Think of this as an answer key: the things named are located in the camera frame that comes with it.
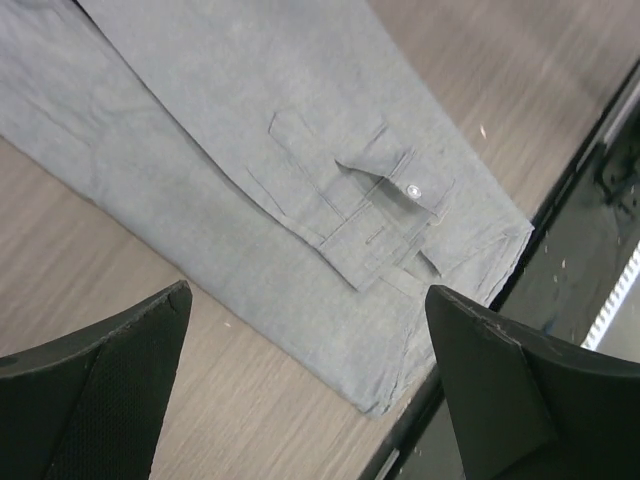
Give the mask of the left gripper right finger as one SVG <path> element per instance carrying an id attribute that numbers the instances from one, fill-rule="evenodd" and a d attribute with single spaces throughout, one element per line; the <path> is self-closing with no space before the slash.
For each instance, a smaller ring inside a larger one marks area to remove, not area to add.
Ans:
<path id="1" fill-rule="evenodd" d="M 425 310 L 466 478 L 638 478 L 638 364 L 442 285 Z"/>

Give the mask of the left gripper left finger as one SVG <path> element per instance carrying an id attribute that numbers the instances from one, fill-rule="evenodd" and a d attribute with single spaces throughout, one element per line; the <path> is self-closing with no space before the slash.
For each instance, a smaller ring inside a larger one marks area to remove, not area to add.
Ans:
<path id="1" fill-rule="evenodd" d="M 179 281 L 2 357 L 2 478 L 148 478 L 191 306 L 191 289 Z"/>

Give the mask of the grey long sleeve shirt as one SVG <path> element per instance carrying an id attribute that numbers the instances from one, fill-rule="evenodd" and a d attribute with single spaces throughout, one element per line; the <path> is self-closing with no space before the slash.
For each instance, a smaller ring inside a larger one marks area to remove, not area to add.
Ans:
<path id="1" fill-rule="evenodd" d="M 532 231 L 365 1 L 5 1 L 1 133 L 373 416 Z"/>

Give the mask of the aluminium rail frame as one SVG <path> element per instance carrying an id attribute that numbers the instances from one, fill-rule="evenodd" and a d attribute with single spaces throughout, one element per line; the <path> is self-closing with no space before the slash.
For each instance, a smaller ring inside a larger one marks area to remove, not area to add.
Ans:
<path id="1" fill-rule="evenodd" d="M 596 351 L 618 315 L 626 297 L 639 277 L 639 245 L 634 248 L 618 280 L 600 308 L 581 347 Z"/>

